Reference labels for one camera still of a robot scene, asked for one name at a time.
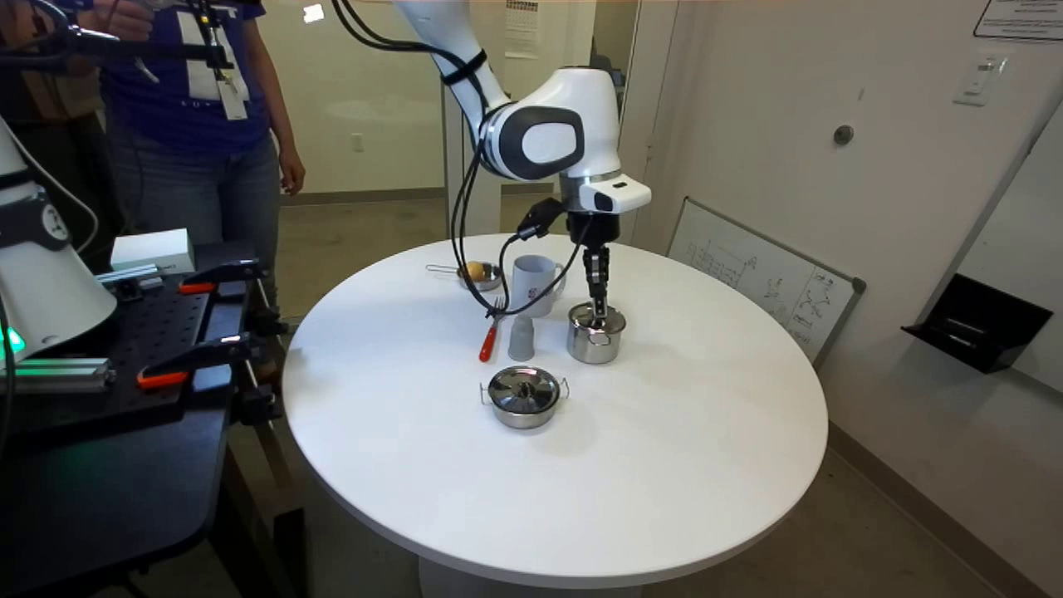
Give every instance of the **round white table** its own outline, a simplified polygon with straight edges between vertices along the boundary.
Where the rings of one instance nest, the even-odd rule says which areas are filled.
[[[503,239],[472,235],[469,259],[494,259]],[[570,243],[545,235],[508,256],[520,253],[565,264]],[[579,259],[531,359],[569,395],[547,426],[515,432],[480,403],[511,367],[508,318],[478,362],[484,310],[429,268],[437,264],[449,243],[340,283],[282,371],[287,420],[322,484],[435,576],[638,594],[755,545],[813,482],[819,383],[730,286],[616,243],[607,289],[629,329],[616,362],[583,367],[565,349],[565,316],[587,300]]]

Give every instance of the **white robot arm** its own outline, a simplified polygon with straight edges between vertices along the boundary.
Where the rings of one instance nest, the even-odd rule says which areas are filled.
[[[650,190],[622,172],[618,102],[603,69],[559,69],[524,99],[508,99],[469,28],[469,0],[395,0],[453,86],[480,164],[508,179],[562,175],[569,235],[583,246],[599,316],[607,300],[607,246],[618,216],[650,202]]]

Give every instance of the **metal cup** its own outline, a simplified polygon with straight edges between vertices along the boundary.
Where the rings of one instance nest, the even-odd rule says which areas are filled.
[[[569,310],[569,356],[587,367],[618,359],[624,326],[618,310],[599,314],[592,303]]]

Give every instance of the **black cable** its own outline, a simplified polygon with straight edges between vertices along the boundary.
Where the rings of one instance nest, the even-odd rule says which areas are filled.
[[[431,46],[431,42],[420,42],[420,39],[387,39],[383,32],[374,32],[361,14],[352,8],[352,0],[331,0],[331,10],[341,22],[344,32],[352,32],[361,46],[372,46],[372,51],[384,51],[384,55],[431,55],[431,56],[442,56],[444,65],[459,69],[476,69],[472,65],[466,65],[460,56],[442,51],[442,46]],[[487,98],[480,90],[480,82],[476,78],[460,78],[460,82],[472,82],[472,90],[478,94],[478,102],[480,102],[480,124],[478,125],[487,125],[493,120],[493,111],[487,111]],[[466,283],[466,289],[472,294],[472,300],[484,310],[484,316],[497,318],[497,316],[519,316],[524,310],[531,310],[538,300],[545,300],[547,294],[559,289],[559,283],[569,275],[573,256],[579,256],[579,246],[570,246],[570,256],[569,264],[562,265],[562,274],[552,278],[552,286],[545,286],[534,300],[528,300],[524,305],[511,310],[508,305],[508,283],[506,283],[506,253],[511,243],[524,239],[520,233],[508,235],[497,249],[497,264],[494,264],[494,275],[497,275],[497,286],[503,286],[503,303],[493,305],[484,300],[484,294],[472,283],[469,275],[469,256],[466,256],[466,222],[469,222],[469,202],[472,202],[472,190],[476,190],[476,175],[478,175],[478,166],[487,166],[487,146],[484,146],[484,138],[480,131],[469,131],[478,143],[476,143],[476,155],[469,159],[466,166],[466,175],[460,175],[460,186],[456,193],[456,205],[449,214],[449,243],[453,243],[453,256],[456,256],[456,265],[459,265],[459,278]]]

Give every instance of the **metal bowl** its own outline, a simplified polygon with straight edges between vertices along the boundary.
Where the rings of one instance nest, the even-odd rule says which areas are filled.
[[[508,428],[545,426],[565,395],[565,385],[538,367],[511,367],[493,377],[484,403]]]

